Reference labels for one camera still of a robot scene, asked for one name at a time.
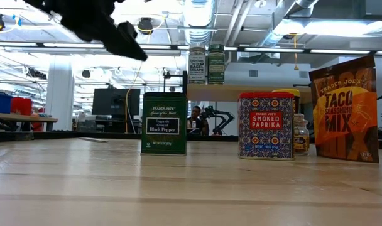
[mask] table surface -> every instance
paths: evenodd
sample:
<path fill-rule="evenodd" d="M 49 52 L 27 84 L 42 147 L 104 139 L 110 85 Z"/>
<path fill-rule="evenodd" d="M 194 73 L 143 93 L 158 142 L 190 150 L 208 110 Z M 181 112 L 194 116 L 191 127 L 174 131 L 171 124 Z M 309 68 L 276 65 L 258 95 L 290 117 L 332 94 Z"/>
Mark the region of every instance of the table surface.
<path fill-rule="evenodd" d="M 0 226 L 382 225 L 382 151 L 371 164 L 244 160 L 237 143 L 188 142 L 181 157 L 140 148 L 0 143 Z"/>
<path fill-rule="evenodd" d="M 25 122 L 57 122 L 58 119 L 52 117 L 39 117 L 39 116 L 23 116 L 19 114 L 2 114 L 0 118 L 9 121 L 25 121 Z"/>

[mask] spice tin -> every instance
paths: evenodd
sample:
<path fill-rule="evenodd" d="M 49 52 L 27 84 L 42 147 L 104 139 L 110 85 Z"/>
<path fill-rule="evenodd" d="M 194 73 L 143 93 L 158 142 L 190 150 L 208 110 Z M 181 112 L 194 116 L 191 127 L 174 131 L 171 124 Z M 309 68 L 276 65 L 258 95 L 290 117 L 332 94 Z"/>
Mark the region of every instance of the spice tin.
<path fill-rule="evenodd" d="M 293 99 L 287 92 L 240 94 L 240 158 L 294 160 Z"/>

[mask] white column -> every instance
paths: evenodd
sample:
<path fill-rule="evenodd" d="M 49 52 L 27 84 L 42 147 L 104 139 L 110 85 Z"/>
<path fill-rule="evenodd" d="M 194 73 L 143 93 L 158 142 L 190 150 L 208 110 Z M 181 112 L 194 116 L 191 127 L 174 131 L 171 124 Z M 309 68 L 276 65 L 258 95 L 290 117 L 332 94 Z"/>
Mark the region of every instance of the white column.
<path fill-rule="evenodd" d="M 46 113 L 58 119 L 53 130 L 71 130 L 74 107 L 74 75 L 68 56 L 53 56 L 47 77 Z"/>

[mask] yellow lid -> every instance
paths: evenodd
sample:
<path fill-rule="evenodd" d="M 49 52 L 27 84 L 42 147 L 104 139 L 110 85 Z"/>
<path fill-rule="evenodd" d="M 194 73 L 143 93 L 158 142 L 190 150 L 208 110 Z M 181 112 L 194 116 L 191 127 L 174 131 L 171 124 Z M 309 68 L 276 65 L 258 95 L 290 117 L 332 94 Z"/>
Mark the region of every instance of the yellow lid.
<path fill-rule="evenodd" d="M 288 92 L 293 94 L 295 97 L 300 97 L 300 91 L 295 89 L 281 89 L 281 90 L 274 90 L 272 92 Z"/>

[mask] person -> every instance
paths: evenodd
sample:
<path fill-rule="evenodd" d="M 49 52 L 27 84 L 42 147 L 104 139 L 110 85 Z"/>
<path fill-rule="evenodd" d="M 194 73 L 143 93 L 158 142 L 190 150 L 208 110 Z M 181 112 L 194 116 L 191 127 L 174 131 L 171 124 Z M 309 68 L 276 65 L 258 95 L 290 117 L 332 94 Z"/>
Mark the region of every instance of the person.
<path fill-rule="evenodd" d="M 199 106 L 195 106 L 192 108 L 191 117 L 189 117 L 187 120 L 189 121 L 189 127 L 192 128 L 192 122 L 195 121 L 195 128 L 199 129 L 199 134 L 203 136 L 209 135 L 209 125 L 208 121 L 206 120 L 200 120 L 198 116 L 201 113 L 201 108 Z"/>

